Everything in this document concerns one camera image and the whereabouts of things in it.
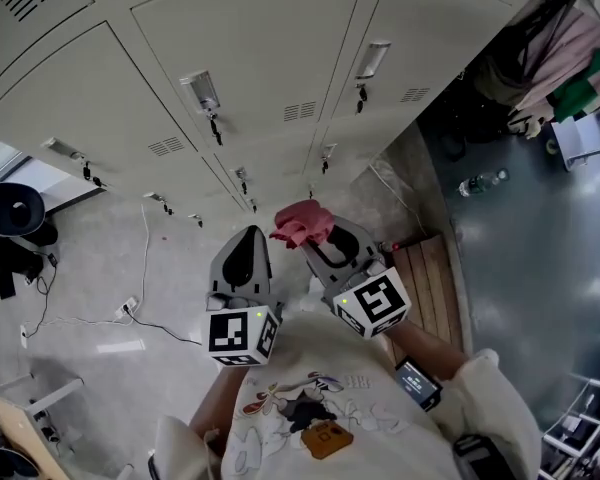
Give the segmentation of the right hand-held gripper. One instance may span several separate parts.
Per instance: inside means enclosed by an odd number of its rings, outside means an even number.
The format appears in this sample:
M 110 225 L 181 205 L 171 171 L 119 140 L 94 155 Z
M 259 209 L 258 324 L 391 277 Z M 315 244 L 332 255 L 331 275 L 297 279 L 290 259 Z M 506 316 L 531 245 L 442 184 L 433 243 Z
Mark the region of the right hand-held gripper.
M 331 243 L 307 241 L 301 252 L 324 286 L 331 313 L 362 338 L 373 338 L 402 322 L 411 301 L 395 267 L 371 260 L 380 251 L 360 225 L 334 217 Z

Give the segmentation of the pink microfibre cloth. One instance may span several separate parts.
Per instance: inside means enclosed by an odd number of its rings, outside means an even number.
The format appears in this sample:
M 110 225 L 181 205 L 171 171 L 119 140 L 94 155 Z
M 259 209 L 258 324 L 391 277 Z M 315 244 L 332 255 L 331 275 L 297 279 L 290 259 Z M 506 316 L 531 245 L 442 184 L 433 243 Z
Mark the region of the pink microfibre cloth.
M 334 215 L 314 199 L 296 202 L 280 210 L 274 218 L 271 239 L 296 249 L 306 242 L 323 243 L 335 226 Z

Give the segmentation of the grey metal lockers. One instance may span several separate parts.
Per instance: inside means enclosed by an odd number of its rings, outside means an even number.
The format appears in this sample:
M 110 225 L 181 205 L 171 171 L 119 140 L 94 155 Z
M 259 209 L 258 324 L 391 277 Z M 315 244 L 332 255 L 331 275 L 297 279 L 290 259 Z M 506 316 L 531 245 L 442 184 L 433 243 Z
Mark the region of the grey metal lockers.
M 351 183 L 528 2 L 0 0 L 0 141 L 204 226 L 270 212 Z

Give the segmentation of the khaki shoulder bag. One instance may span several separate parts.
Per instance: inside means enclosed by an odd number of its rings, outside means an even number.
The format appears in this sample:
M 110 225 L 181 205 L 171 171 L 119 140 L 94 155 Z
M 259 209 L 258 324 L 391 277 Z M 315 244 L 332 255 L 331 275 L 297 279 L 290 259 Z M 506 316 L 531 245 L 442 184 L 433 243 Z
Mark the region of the khaki shoulder bag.
M 492 57 L 483 58 L 473 78 L 477 92 L 500 105 L 516 107 L 528 93 L 528 85 L 504 75 Z

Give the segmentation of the person's left forearm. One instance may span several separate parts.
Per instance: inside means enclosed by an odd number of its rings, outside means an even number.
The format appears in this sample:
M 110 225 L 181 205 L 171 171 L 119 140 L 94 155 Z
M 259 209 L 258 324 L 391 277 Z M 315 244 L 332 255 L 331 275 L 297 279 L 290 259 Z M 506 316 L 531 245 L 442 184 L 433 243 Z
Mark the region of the person's left forearm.
M 189 427 L 199 437 L 216 431 L 213 443 L 219 447 L 226 445 L 237 396 L 248 372 L 247 366 L 225 367 L 219 372 L 189 422 Z

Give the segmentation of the white cartoon print shirt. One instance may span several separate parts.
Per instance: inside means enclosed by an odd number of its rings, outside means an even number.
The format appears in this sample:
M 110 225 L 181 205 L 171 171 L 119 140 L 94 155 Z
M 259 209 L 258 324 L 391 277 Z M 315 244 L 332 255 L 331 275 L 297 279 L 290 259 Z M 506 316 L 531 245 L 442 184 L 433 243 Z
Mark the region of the white cartoon print shirt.
M 541 435 L 497 354 L 473 356 L 425 412 L 395 380 L 379 346 L 328 314 L 298 312 L 282 325 L 270 362 L 249 367 L 226 445 L 166 416 L 148 468 L 152 480 L 462 480 L 453 444 L 489 438 L 511 480 L 537 480 Z M 301 432 L 333 420 L 353 443 L 314 459 Z

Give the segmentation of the black wrist screen device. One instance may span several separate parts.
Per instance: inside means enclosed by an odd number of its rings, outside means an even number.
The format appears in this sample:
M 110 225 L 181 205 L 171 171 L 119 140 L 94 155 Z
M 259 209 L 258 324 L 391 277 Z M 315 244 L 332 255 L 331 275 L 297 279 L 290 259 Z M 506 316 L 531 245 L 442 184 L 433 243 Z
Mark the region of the black wrist screen device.
M 395 380 L 425 412 L 440 403 L 442 386 L 413 358 L 406 356 L 396 365 Z

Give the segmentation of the clear bottle green label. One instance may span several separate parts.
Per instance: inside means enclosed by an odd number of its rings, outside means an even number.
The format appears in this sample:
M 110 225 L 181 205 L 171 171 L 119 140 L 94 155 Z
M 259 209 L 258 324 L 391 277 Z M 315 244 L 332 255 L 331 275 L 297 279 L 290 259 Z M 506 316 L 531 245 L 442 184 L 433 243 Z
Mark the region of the clear bottle green label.
M 481 173 L 462 181 L 458 186 L 458 192 L 462 197 L 487 192 L 510 178 L 506 168 L 494 172 Z

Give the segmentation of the orange small box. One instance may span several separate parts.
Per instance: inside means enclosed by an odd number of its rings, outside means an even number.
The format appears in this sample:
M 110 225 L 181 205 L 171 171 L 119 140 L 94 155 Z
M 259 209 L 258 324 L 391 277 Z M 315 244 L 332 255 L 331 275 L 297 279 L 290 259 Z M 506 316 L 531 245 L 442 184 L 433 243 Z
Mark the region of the orange small box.
M 350 446 L 354 436 L 333 420 L 316 421 L 301 432 L 301 441 L 314 459 L 324 460 Z

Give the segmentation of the white cloth bag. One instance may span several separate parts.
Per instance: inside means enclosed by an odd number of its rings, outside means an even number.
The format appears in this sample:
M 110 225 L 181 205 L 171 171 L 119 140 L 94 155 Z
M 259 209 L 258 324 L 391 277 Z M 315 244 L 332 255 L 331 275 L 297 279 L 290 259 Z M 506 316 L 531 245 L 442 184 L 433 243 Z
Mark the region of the white cloth bag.
M 533 139 L 539 135 L 544 123 L 543 116 L 530 113 L 528 110 L 515 111 L 509 116 L 507 130 L 517 137 Z

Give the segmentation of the black pouch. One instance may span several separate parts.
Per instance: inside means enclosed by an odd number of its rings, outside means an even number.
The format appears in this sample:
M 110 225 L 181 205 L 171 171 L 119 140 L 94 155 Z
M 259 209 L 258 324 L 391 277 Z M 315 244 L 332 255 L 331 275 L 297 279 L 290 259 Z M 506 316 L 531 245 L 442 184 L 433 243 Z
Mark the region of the black pouch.
M 462 480 L 511 480 L 511 471 L 495 444 L 487 437 L 464 435 L 453 444 Z

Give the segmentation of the white small table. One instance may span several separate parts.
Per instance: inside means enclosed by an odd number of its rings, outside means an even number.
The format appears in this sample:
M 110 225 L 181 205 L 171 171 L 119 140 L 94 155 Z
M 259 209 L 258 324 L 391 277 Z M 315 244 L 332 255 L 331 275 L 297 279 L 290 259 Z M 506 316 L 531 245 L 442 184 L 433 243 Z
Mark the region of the white small table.
M 552 130 L 567 172 L 600 155 L 600 114 L 577 121 L 570 117 L 562 123 L 553 123 Z

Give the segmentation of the wooden desk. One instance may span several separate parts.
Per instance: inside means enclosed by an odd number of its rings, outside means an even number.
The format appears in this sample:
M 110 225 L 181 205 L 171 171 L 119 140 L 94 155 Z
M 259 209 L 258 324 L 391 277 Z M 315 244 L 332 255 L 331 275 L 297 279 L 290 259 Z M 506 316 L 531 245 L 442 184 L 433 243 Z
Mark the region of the wooden desk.
M 46 439 L 34 415 L 56 402 L 54 393 L 37 397 L 36 403 L 25 397 L 18 404 L 0 391 L 0 430 L 13 448 L 27 455 L 38 467 L 42 480 L 71 480 L 58 461 L 56 448 Z

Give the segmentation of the pink garment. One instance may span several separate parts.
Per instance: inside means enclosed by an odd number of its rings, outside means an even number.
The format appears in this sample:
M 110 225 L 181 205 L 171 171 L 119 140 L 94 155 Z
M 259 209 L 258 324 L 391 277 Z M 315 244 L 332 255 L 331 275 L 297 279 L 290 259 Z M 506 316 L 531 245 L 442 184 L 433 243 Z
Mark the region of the pink garment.
M 533 78 L 530 91 L 516 105 L 516 109 L 549 109 L 546 97 L 587 68 L 597 50 L 600 50 L 600 21 L 572 9 L 566 22 L 558 30 L 558 38 L 552 41 L 544 63 Z M 589 82 L 595 90 L 600 89 L 600 72 L 593 74 Z M 594 102 L 600 104 L 600 92 Z

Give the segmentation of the white metal frame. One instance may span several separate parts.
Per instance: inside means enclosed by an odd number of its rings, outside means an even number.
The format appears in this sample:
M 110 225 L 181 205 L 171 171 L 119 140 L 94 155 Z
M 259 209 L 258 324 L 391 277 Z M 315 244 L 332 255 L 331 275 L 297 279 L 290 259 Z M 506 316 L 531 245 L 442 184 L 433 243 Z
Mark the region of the white metal frame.
M 45 396 L 36 399 L 34 402 L 29 403 L 28 405 L 23 405 L 17 402 L 12 401 L 11 399 L 5 396 L 5 393 L 12 388 L 20 384 L 33 385 L 37 382 L 37 377 L 33 375 L 31 372 L 20 375 L 12 380 L 0 384 L 0 400 L 4 403 L 8 403 L 11 406 L 18 408 L 21 411 L 24 411 L 30 416 L 34 416 L 40 412 L 46 411 L 50 406 L 56 404 L 60 400 L 74 393 L 84 386 L 84 380 L 80 377 L 71 378 L 64 385 L 59 387 L 58 389 L 49 392 Z

